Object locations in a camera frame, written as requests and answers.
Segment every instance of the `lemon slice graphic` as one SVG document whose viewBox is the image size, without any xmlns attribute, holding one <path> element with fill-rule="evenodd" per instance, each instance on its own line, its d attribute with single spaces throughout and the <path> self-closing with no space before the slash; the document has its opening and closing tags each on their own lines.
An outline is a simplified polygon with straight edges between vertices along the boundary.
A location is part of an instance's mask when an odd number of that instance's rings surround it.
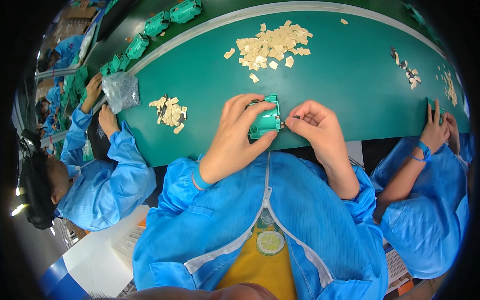
<svg viewBox="0 0 480 300">
<path fill-rule="evenodd" d="M 275 255 L 285 246 L 283 235 L 277 231 L 265 230 L 257 237 L 257 250 L 263 255 Z"/>
</svg>

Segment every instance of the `zipper pull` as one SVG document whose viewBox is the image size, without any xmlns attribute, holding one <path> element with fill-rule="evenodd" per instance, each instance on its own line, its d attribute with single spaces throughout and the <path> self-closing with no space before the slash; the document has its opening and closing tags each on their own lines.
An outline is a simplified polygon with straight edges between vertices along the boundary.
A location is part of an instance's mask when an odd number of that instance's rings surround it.
<svg viewBox="0 0 480 300">
<path fill-rule="evenodd" d="M 270 195 L 272 194 L 272 187 L 267 186 L 264 190 L 264 198 L 262 199 L 262 206 L 267 207 L 270 202 Z"/>
</svg>

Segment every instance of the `pile of small parts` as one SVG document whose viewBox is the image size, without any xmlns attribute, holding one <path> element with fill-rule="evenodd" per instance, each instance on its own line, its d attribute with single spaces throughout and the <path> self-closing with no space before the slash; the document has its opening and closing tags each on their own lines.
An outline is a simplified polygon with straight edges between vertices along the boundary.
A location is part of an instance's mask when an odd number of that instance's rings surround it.
<svg viewBox="0 0 480 300">
<path fill-rule="evenodd" d="M 173 130 L 175 134 L 178 134 L 185 124 L 183 123 L 187 119 L 187 107 L 178 105 L 178 99 L 169 98 L 167 94 L 163 95 L 159 100 L 150 102 L 149 106 L 155 106 L 157 109 L 158 120 L 157 124 L 166 124 L 171 127 L 176 126 Z"/>
<path fill-rule="evenodd" d="M 418 75 L 417 69 L 410 70 L 409 68 L 407 68 L 408 62 L 406 60 L 400 62 L 400 59 L 398 58 L 398 53 L 396 52 L 396 49 L 393 46 L 391 46 L 390 48 L 390 55 L 392 56 L 393 59 L 395 59 L 395 63 L 400 68 L 402 68 L 403 70 L 407 70 L 407 78 L 408 78 L 408 82 L 411 83 L 410 88 L 412 90 L 415 86 L 417 86 L 417 83 L 421 84 L 421 79 L 420 77 L 417 76 Z"/>
<path fill-rule="evenodd" d="M 447 96 L 448 100 L 452 101 L 453 106 L 455 107 L 456 104 L 458 103 L 458 100 L 456 98 L 456 92 L 455 92 L 455 87 L 453 86 L 453 81 L 452 81 L 452 74 L 450 73 L 450 70 L 448 70 L 448 73 L 444 71 L 445 76 L 441 74 L 440 76 L 442 77 L 442 80 L 445 81 L 445 83 L 448 86 L 448 91 L 447 88 L 444 87 L 445 89 L 445 96 Z"/>
<path fill-rule="evenodd" d="M 258 71 L 260 68 L 266 69 L 267 65 L 276 70 L 278 64 L 273 60 L 268 63 L 267 57 L 281 61 L 285 58 L 284 54 L 287 51 L 292 52 L 294 55 L 309 55 L 310 49 L 295 47 L 298 43 L 307 45 L 307 38 L 313 37 L 313 34 L 298 24 L 292 26 L 290 24 L 292 24 L 292 21 L 288 20 L 283 26 L 273 31 L 267 30 L 266 25 L 261 24 L 261 31 L 257 33 L 256 37 L 237 39 L 240 55 L 243 55 L 243 58 L 239 58 L 239 63 L 242 66 L 248 66 L 249 70 Z M 230 51 L 224 54 L 224 57 L 229 59 L 233 53 L 235 53 L 235 49 L 231 48 Z M 291 68 L 293 66 L 293 57 L 287 57 L 285 65 Z M 250 74 L 250 78 L 252 78 L 253 83 L 259 81 L 253 73 Z"/>
</svg>

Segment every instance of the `yellow shirt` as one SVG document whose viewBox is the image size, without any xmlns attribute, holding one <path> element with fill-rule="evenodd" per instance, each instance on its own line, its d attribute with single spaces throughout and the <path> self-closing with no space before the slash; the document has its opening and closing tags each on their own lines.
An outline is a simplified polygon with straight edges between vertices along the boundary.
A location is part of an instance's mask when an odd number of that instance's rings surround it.
<svg viewBox="0 0 480 300">
<path fill-rule="evenodd" d="M 297 292 L 288 246 L 282 230 L 268 210 L 263 210 L 239 256 L 218 283 L 217 289 L 242 282 L 259 284 L 279 300 L 296 300 Z"/>
</svg>

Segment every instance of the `blue wristband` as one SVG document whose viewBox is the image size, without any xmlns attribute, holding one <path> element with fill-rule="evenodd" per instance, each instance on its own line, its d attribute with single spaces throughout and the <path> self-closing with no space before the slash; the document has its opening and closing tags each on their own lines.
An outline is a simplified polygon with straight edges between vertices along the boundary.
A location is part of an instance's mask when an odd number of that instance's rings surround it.
<svg viewBox="0 0 480 300">
<path fill-rule="evenodd" d="M 418 160 L 418 161 L 429 162 L 432 158 L 432 154 L 430 153 L 430 148 L 427 147 L 427 145 L 425 145 L 422 141 L 419 141 L 419 143 L 417 144 L 417 147 L 420 148 L 423 151 L 424 159 L 418 159 L 415 156 L 413 156 L 412 154 L 410 154 L 410 156 L 413 157 L 414 159 Z"/>
<path fill-rule="evenodd" d="M 193 170 L 193 180 L 195 181 L 195 184 L 202 190 L 206 190 L 212 186 L 212 184 L 206 183 L 202 176 L 200 176 L 200 163 Z"/>
</svg>

